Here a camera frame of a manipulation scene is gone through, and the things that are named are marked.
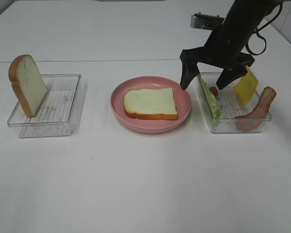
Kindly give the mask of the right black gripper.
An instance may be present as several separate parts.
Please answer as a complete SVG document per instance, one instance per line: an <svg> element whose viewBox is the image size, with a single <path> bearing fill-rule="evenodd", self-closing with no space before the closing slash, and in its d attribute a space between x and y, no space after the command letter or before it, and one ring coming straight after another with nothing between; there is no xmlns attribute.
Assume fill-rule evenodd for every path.
<svg viewBox="0 0 291 233"><path fill-rule="evenodd" d="M245 76L246 66L255 61L252 55L242 52L252 33L253 26L243 16L227 15L224 22L211 31L204 46L181 52L181 89L186 90L200 73L197 63L224 68L216 82L219 90Z"/></svg>

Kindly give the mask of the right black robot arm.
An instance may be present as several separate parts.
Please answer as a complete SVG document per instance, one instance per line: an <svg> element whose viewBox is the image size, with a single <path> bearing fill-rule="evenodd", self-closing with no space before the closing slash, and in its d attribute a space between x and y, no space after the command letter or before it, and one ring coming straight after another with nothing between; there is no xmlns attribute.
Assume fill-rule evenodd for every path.
<svg viewBox="0 0 291 233"><path fill-rule="evenodd" d="M236 0L226 17L193 14L190 26L211 33L204 46L181 52L181 88L187 89L200 73L198 63L223 69L216 82L219 89L247 74L246 68L254 63L255 53L243 53L242 49L248 47L253 34L258 34L262 19L282 3L281 0Z"/></svg>

